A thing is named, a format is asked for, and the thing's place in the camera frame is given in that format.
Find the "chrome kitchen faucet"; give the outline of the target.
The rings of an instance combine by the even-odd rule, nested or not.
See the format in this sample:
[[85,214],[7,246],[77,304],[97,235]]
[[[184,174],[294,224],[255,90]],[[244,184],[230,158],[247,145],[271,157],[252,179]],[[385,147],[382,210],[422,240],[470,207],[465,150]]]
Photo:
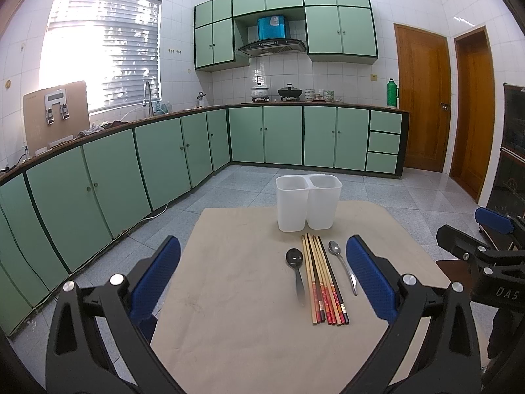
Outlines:
[[147,109],[148,116],[153,117],[154,109],[153,109],[153,102],[152,102],[152,90],[151,90],[151,84],[149,80],[146,80],[144,83],[142,105],[144,106],[144,108]]

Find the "black plastic spoon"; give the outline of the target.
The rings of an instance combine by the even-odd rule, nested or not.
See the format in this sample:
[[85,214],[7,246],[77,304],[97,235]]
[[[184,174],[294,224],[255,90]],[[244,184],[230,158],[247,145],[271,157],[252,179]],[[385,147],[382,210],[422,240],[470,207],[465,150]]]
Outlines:
[[295,271],[296,295],[298,302],[302,306],[305,304],[304,283],[300,272],[303,261],[303,254],[298,248],[290,248],[286,251],[286,263],[291,269]]

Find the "white rice cooker pot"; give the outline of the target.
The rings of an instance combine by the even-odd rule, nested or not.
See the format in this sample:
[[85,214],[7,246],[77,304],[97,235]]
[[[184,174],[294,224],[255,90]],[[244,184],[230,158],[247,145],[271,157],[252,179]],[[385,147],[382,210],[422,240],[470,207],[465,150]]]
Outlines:
[[265,102],[270,100],[270,88],[267,85],[257,83],[250,88],[252,102]]

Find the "green kitchen cabinets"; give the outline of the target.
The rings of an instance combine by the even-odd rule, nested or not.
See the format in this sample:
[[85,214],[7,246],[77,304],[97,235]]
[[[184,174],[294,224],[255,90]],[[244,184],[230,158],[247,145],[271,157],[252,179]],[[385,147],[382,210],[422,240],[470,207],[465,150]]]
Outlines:
[[149,214],[229,164],[399,177],[409,113],[350,104],[177,111],[61,145],[1,178],[1,329],[6,335]]
[[243,67],[282,53],[373,64],[370,0],[209,0],[194,8],[194,63],[205,71]]

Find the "green upper kitchen cabinets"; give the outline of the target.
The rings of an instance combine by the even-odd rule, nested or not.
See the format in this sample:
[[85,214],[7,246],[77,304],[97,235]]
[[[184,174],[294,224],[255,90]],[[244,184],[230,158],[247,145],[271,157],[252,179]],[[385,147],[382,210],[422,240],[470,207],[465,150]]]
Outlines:
[[194,63],[205,71],[243,67],[282,53],[373,64],[370,0],[209,0],[194,8]]

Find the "brown stool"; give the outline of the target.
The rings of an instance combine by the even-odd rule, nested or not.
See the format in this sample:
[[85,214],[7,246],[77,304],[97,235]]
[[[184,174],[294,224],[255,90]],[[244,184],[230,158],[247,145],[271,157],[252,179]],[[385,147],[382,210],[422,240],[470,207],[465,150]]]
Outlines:
[[451,282],[459,282],[464,286],[466,292],[471,292],[473,277],[466,261],[446,260],[436,261],[436,264]]

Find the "window blinds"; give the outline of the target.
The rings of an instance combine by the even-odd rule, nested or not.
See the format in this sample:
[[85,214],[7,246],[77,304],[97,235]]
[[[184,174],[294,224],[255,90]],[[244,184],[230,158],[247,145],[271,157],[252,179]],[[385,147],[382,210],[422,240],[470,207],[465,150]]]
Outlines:
[[41,87],[83,82],[88,109],[159,100],[161,0],[53,0],[39,64]]

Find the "green thermos bottle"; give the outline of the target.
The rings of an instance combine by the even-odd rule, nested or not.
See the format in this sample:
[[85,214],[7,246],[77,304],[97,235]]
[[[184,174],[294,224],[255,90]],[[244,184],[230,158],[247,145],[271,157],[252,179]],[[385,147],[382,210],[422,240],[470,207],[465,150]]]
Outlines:
[[386,103],[389,107],[396,108],[400,96],[400,89],[393,78],[390,78],[386,85]]

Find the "red patterned wooden chopstick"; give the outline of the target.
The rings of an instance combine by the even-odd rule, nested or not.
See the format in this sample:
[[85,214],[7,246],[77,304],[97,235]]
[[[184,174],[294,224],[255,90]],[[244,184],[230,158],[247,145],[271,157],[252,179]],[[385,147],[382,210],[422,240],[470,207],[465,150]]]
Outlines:
[[333,308],[334,313],[335,313],[335,321],[336,321],[337,325],[343,325],[344,322],[345,322],[345,318],[343,317],[343,314],[342,314],[342,311],[341,311],[341,308],[340,308],[340,304],[339,304],[339,301],[338,301],[338,296],[337,296],[337,293],[335,291],[335,285],[333,283],[333,279],[332,279],[332,276],[331,276],[329,268],[328,268],[328,261],[327,261],[327,258],[326,258],[326,254],[323,251],[323,247],[322,247],[322,244],[321,244],[321,241],[320,241],[320,237],[316,236],[315,237],[315,241],[316,241],[317,247],[318,247],[319,252],[320,252],[320,257],[321,257],[321,260],[322,260],[322,264],[323,264],[324,270],[326,272],[326,279],[327,279],[327,285],[329,287],[329,291],[330,291],[330,295],[331,295],[332,308]]
[[324,258],[324,255],[323,255],[323,252],[321,251],[321,247],[320,247],[320,240],[318,238],[318,236],[313,236],[313,241],[314,241],[314,245],[316,246],[316,250],[318,252],[318,255],[320,257],[320,267],[322,269],[322,272],[323,272],[323,277],[324,277],[324,283],[325,283],[325,286],[326,286],[326,290],[327,290],[327,295],[330,299],[330,303],[331,303],[331,314],[333,315],[332,319],[335,321],[335,324],[336,325],[340,325],[341,323],[341,320],[340,320],[340,317],[339,317],[339,314],[338,314],[338,311],[337,311],[337,308],[336,308],[336,303],[335,303],[335,297],[333,295],[333,291],[332,291],[332,288],[331,288],[331,285],[330,285],[330,280],[329,280],[329,273],[328,273],[328,270],[327,270],[327,266],[326,266],[326,260]]
[[323,272],[322,272],[320,255],[318,253],[316,242],[315,242],[315,237],[313,235],[310,235],[310,246],[311,246],[311,250],[313,252],[313,257],[314,257],[314,261],[315,261],[316,271],[318,273],[318,278],[320,280],[320,292],[321,292],[321,296],[322,296],[323,303],[324,303],[324,310],[325,310],[325,314],[326,314],[326,322],[329,325],[332,325],[333,324],[333,319],[332,319],[332,315],[331,315],[329,301],[328,301],[327,296],[326,296],[326,286],[325,286],[325,283],[324,283],[325,280],[324,280],[324,276],[323,276]]

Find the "blue range hood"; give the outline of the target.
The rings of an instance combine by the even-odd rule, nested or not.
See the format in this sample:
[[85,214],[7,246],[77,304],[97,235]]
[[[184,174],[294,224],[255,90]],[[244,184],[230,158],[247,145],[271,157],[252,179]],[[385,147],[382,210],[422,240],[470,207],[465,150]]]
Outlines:
[[249,57],[263,57],[282,53],[304,53],[306,46],[292,38],[289,21],[284,15],[261,17],[256,23],[257,39],[239,48]]

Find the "cardboard box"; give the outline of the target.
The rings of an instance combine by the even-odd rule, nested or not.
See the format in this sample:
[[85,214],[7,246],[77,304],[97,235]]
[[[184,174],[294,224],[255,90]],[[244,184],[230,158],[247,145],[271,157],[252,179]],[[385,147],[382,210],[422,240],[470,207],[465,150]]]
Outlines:
[[90,128],[86,83],[59,85],[23,96],[23,120],[29,156]]

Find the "silver metal spoon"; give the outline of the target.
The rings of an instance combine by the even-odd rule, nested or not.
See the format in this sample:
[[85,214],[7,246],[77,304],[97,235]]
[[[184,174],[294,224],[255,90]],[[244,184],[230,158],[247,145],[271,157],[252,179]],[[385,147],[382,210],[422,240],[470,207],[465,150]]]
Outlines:
[[355,274],[353,273],[349,263],[343,257],[341,246],[339,246],[339,244],[335,242],[335,240],[330,240],[328,242],[328,249],[329,249],[329,252],[332,255],[335,255],[335,257],[341,262],[341,265],[343,266],[346,272],[346,275],[348,276],[348,279],[350,281],[351,291],[355,296],[357,296],[359,294],[357,278]]

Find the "beige table mat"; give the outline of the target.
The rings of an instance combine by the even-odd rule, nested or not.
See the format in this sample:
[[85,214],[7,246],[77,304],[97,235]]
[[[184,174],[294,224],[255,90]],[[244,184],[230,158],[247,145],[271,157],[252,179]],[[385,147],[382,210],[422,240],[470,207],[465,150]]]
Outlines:
[[339,393],[386,330],[333,270],[350,324],[314,325],[272,207],[208,208],[185,246],[151,347],[188,393]]

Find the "dark wooden cabinet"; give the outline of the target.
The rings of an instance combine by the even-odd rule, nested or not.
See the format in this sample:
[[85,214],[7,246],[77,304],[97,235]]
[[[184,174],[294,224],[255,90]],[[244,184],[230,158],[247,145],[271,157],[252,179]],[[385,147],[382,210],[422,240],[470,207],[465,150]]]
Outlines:
[[488,208],[503,215],[524,216],[524,87],[504,83],[505,116],[496,178]]

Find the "black wok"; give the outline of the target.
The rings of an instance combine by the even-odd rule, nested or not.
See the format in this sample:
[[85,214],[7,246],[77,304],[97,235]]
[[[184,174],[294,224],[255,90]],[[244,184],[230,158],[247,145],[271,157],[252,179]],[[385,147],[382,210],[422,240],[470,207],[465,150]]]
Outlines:
[[303,90],[294,87],[291,83],[288,83],[285,87],[278,90],[278,94],[282,101],[299,101]]

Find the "white double utensil holder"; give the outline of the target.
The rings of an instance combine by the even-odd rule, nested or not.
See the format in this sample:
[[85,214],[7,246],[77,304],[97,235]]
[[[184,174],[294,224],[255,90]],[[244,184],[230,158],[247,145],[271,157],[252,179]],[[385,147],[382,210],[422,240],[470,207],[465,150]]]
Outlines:
[[282,232],[330,229],[342,183],[331,174],[285,175],[276,179],[277,221]]

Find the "green lower kitchen cabinets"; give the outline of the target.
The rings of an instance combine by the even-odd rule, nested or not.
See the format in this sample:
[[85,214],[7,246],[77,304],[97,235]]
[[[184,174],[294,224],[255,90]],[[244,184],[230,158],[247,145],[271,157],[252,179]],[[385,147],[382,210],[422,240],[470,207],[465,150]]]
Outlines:
[[177,111],[61,145],[1,178],[1,329],[6,335],[149,214],[229,164],[399,177],[409,113],[350,104]]

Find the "brown wooden door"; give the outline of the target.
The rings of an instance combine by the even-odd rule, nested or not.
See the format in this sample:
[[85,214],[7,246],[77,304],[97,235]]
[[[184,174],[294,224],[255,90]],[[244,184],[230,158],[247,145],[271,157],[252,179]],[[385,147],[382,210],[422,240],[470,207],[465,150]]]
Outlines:
[[490,163],[496,117],[495,77],[487,30],[455,39],[458,109],[450,176],[479,200]]
[[443,170],[450,134],[451,73],[444,36],[394,26],[400,80],[400,108],[409,112],[405,166]]

